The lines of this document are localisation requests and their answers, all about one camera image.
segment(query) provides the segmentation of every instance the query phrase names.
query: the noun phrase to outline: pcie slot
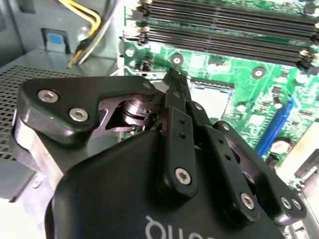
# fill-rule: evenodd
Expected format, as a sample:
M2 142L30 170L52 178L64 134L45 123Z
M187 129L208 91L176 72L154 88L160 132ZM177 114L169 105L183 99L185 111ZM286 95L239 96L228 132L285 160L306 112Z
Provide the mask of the pcie slot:
M257 51L271 53L274 55L290 56L300 58L300 52L306 50L302 46L288 44L264 42L236 36L226 36L221 34L205 34L201 32L186 32L178 29L168 29L165 27L151 27L149 37L163 36L174 39L189 39L196 42L204 42L212 46L225 46L240 48L247 51Z
M197 15L189 15L176 11L171 12L153 12L151 19L168 22L179 22L184 24L208 27L210 29L234 30L241 32L249 32L266 36L279 38L288 38L294 40L309 40L315 32L307 32L303 30L286 29L284 27L262 26L255 24L245 24L240 21L228 21L223 19L205 19Z
M292 29L302 29L302 30L308 30L308 31L314 31L315 26L318 21L316 19L310 19L309 23L302 23L302 22L291 22L291 21L286 21L283 19L271 19L268 18L268 16L249 16L241 11L231 11L231 10L224 10L224 9L212 9L210 8L200 8L198 9L195 6L191 6L187 11L185 11L185 5L169 5L169 4L162 4L158 3L157 1L154 1L151 9L154 12L157 11L179 11L179 12L185 12L185 13L195 13L197 16L209 16L213 18L221 18L221 19L230 19L230 20L235 20L235 21L246 21L246 22L254 22L254 23L259 23L262 25L273 25L273 26L285 26L286 28L292 28Z
M248 60L255 60L261 62L268 62L274 64L296 66L296 62L300 59L297 57L280 56L275 54L268 54L264 52L247 51L241 48L233 48L227 46L212 46L206 42L192 41L191 39L169 38L164 36L149 36L150 42L157 42L191 51L199 51L211 54L225 55L231 57L238 57Z
M290 97L289 102L277 111L276 115L270 122L268 128L255 148L255 151L259 156L264 156L268 152L271 145L278 137L295 104L296 102L293 97Z
M255 10L242 8L237 6L226 6L226 5L218 5L211 3L201 3L201 2L193 2L193 1L185 1L185 0L154 0L153 6L162 3L162 6L165 6L166 9L176 9L177 7L181 7L185 12L190 12L192 9L197 10L198 14L211 14L212 11L217 13L226 12L231 13L233 15L245 15L262 19L272 19L279 20L281 22L294 22L294 23L305 23L314 25L318 21L315 17L309 16L296 16L286 13L277 13L271 11L263 11L263 10Z

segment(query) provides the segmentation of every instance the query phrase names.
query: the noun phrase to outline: yellow wire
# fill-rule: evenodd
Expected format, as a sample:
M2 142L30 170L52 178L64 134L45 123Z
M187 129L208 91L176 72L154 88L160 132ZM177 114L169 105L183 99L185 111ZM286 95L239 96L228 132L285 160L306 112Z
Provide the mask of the yellow wire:
M89 33L90 36L92 36L94 34L94 32L99 28L100 24L101 24L101 17L94 11L72 1L72 0L67 0L67 3L72 5L73 7L76 7L84 12L86 12L87 14L92 15L93 17L95 17L96 19L96 24L92 25L91 27L91 31Z
M70 11L74 12L75 14L79 15L80 17L82 17L83 19L87 20L88 22L90 22L92 24L91 31L90 31L90 33L91 33L92 29L96 28L95 20L93 18L89 17L88 15L84 14L83 12L79 11L75 7L71 6L67 1L68 0L59 0L59 2L62 3L63 5L65 5Z
M72 12L74 12L75 14L79 15L80 17L82 17L83 19L87 20L88 22L91 23L91 30L89 32L89 36L92 36L95 31L99 28L100 24L101 24L101 17L94 11L76 3L73 2L72 0L59 0L60 3L62 3L63 5L65 5L69 10L71 10ZM86 14L82 13L81 11L79 11L78 9L84 11L87 14L92 15L96 21L94 21L92 18L90 18L89 16L87 16ZM83 50L79 50L76 52L76 54L74 55L74 57L71 59L70 64L75 64L76 59L80 56L80 54L83 52Z

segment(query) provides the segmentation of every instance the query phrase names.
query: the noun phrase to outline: ram slot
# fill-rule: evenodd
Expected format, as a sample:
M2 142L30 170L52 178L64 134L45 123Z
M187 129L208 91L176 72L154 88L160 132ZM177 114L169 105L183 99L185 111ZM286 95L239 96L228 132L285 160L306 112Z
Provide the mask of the ram slot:
M159 7L164 9L174 9L181 10L184 12L196 12L200 15L211 15L212 13L228 13L232 16L242 16L244 20L245 17L252 17L253 19L259 20L271 20L277 21L282 24L298 23L299 26L302 25L314 25L318 22L315 17L311 16L296 16L282 12L271 12L264 10L247 9L237 6L226 6L211 3L201 3L201 2L191 2L185 0L154 0L152 4L153 7Z
M183 23L212 30L249 32L265 36L301 41L315 39L318 20L310 16L296 16L240 7L191 2L184 0L154 0L152 20Z
M315 31L289 29L283 26L269 26L256 23L246 23L237 20L204 17L197 14L181 13L173 10L169 12L154 11L151 14L151 19L206 27L211 30L232 30L300 41L309 41L311 37L316 34Z
M302 58L299 50L303 49L297 46L281 45L282 50L273 50L272 45L278 48L276 43L251 39L244 42L245 39L239 37L227 39L225 36L177 31L164 27L151 27L148 38L150 42L162 43L176 48L288 66L296 66L296 62Z

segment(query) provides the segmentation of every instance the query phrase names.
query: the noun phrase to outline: screw head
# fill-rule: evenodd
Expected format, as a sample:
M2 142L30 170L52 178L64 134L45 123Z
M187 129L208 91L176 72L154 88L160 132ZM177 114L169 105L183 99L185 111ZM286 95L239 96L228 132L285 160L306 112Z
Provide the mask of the screw head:
M129 48L125 51L125 54L128 56L128 57L133 57L134 54L135 54L135 50Z
M262 72L262 71L256 71L256 72L255 72L255 75L256 75L256 76L261 76L261 75L263 75L263 72Z
M255 208L254 201L247 193L240 194L240 199L249 210L253 210Z
M144 83L143 83L143 86L144 86L145 88L148 88L149 90L152 88L148 82L144 82Z
M180 94L179 94L179 93L174 92L173 95L174 95L176 98L179 98L179 99L180 99Z
M181 60L180 60L179 58L174 58L174 59L173 59L173 62L174 62L175 64L179 64L179 63L181 62Z
M157 121L160 118L160 116L158 114L154 113L150 116L150 118L152 121Z
M69 112L70 117L77 122L85 122L88 120L89 115L85 110L80 108L73 108Z
M42 174L36 175L36 177L34 178L34 181L32 183L32 188L35 189L35 188L40 187L43 180L44 180L44 175L42 175Z
M224 127L225 130L230 130L230 127L227 124L225 124L225 123L223 123L223 127Z
M191 183L190 174L183 168L176 169L175 176L181 184L189 185Z
M203 109L203 107L199 103L195 103L196 108L198 108L200 111Z
M47 103L55 103L58 101L59 96L54 91L50 90L41 90L38 92L38 97L40 100Z
M296 206L296 208L298 208L299 210L303 209L301 204L296 199L292 198L292 201L293 201L294 205Z
M284 204L285 208L287 208L289 210L292 208L291 204L290 204L290 202L288 201L287 198L281 197L280 199L281 199L282 203Z

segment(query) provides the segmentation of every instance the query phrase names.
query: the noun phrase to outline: mounting hole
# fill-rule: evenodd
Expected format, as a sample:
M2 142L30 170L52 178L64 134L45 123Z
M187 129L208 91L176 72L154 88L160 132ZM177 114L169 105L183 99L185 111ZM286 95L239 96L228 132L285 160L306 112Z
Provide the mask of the mounting hole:
M231 161L231 157L227 154L225 154L225 158L227 158L227 160Z
M223 123L223 127L224 127L224 129L227 130L227 131L230 130L230 127L229 127L227 124L225 124L225 123Z
M135 54L135 50L132 49L132 48L129 48L125 51L125 54L128 56L128 57L133 57L134 54Z
M144 82L143 86L149 90L152 88L148 82Z
M264 67L260 66L260 67L256 67L253 70L251 76L255 80L260 80L266 75L266 73L267 73L266 69Z
M173 95L174 95L176 98L180 99L180 94L179 94L179 93L174 92Z
M170 62L172 65L181 66L184 63L184 57L181 54L176 53L170 58Z
M186 139L186 135L183 134L183 133L180 133L180 134L179 134L179 137L181 137L182 139Z
M150 116L150 119L151 119L152 121L157 121L159 118L160 118L160 116L159 116L158 114L156 114L156 113L154 113L154 114L152 114L152 115Z
M300 204L296 199L292 198L292 201L293 201L294 205L295 205L299 210L302 210L302 209L303 209L302 206L301 206L301 204Z
M292 208L291 204L290 204L290 202L288 201L287 198L281 197L280 199L281 199L282 203L284 204L285 208L287 208L289 210Z
M196 108L198 108L200 111L203 109L203 107L199 103L195 103Z

